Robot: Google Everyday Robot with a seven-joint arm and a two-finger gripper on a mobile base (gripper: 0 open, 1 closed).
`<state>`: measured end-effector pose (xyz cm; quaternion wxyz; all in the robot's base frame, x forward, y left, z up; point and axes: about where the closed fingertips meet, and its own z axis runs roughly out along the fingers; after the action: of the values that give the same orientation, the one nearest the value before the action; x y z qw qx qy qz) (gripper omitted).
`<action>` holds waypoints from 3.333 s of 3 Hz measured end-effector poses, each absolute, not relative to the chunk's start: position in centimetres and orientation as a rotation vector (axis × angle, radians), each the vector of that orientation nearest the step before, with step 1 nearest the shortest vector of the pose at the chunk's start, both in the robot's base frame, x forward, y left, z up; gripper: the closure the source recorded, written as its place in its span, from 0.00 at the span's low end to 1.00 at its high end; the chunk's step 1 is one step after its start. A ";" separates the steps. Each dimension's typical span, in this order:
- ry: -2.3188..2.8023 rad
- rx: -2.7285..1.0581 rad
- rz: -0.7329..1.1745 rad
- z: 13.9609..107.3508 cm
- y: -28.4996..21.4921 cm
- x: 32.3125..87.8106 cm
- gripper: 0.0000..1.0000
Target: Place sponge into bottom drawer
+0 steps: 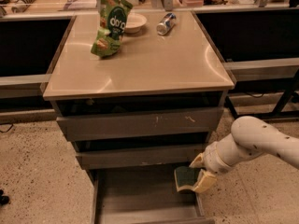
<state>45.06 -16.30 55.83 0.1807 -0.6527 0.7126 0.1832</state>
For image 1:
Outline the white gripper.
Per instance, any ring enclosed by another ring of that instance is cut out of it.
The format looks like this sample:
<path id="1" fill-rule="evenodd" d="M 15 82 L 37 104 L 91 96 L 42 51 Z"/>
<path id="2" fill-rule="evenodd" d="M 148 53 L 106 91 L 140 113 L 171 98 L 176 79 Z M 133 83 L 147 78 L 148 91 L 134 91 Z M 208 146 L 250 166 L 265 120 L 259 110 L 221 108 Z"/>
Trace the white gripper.
<path id="1" fill-rule="evenodd" d="M 217 181 L 214 175 L 224 175 L 230 172 L 233 167 L 226 164 L 221 158 L 217 142 L 208 145 L 205 151 L 198 154 L 189 165 L 190 168 L 205 168 L 199 171 L 197 181 L 194 184 L 193 191 L 203 193 L 210 189 Z"/>

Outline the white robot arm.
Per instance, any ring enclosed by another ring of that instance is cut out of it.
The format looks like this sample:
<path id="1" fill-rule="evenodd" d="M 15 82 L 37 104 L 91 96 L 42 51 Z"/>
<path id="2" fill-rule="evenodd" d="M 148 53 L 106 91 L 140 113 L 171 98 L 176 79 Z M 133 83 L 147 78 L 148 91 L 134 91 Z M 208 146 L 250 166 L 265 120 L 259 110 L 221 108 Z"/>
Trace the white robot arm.
<path id="1" fill-rule="evenodd" d="M 236 119 L 226 137 L 208 145 L 190 164 L 191 168 L 201 168 L 192 190 L 202 193 L 210 189 L 217 175 L 227 174 L 240 162 L 263 154 L 299 168 L 299 139 L 251 116 Z"/>

